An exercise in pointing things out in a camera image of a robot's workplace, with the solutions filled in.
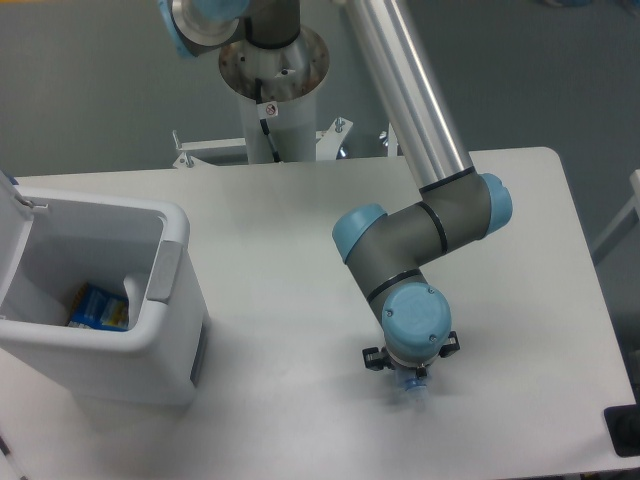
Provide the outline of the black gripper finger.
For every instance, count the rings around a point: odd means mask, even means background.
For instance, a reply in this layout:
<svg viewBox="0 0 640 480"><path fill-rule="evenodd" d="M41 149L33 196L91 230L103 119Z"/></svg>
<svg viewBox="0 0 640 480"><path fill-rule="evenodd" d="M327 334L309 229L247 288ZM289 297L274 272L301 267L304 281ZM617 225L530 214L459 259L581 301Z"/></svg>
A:
<svg viewBox="0 0 640 480"><path fill-rule="evenodd" d="M382 371L386 368L386 348L369 347L362 350L364 366L368 370Z"/></svg>
<svg viewBox="0 0 640 480"><path fill-rule="evenodd" d="M442 347L441 347L441 349L439 351L439 357L440 358L448 358L448 357L452 356L453 354L455 354L458 351L459 351L458 335L457 335L456 331L451 330L449 335L448 335L447 340L442 345Z"/></svg>

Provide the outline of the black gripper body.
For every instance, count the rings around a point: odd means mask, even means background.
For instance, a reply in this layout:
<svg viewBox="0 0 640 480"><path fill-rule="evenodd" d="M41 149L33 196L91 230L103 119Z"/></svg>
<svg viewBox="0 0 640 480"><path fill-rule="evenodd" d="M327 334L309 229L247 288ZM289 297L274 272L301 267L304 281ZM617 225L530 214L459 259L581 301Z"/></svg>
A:
<svg viewBox="0 0 640 480"><path fill-rule="evenodd" d="M428 375L431 366L440 359L440 357L436 355L422 363L405 364L389 353L386 347L382 348L382 352L388 357L389 369L394 372L397 380L422 380Z"/></svg>

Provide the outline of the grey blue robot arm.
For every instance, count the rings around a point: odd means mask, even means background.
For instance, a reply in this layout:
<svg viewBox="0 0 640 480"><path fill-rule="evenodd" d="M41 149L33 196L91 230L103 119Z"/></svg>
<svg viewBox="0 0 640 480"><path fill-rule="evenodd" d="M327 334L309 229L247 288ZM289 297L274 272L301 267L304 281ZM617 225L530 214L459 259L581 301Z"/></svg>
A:
<svg viewBox="0 0 640 480"><path fill-rule="evenodd" d="M317 158L312 96L329 55L302 24L298 2L162 1L159 11L179 54L218 53L240 102L250 163ZM365 366L393 370L412 389L459 349L449 304L422 267L504 227L513 205L501 180L478 173L463 147L405 3L350 1L346 11L420 200L392 214L358 207L332 237L384 335L382 347L363 351Z"/></svg>

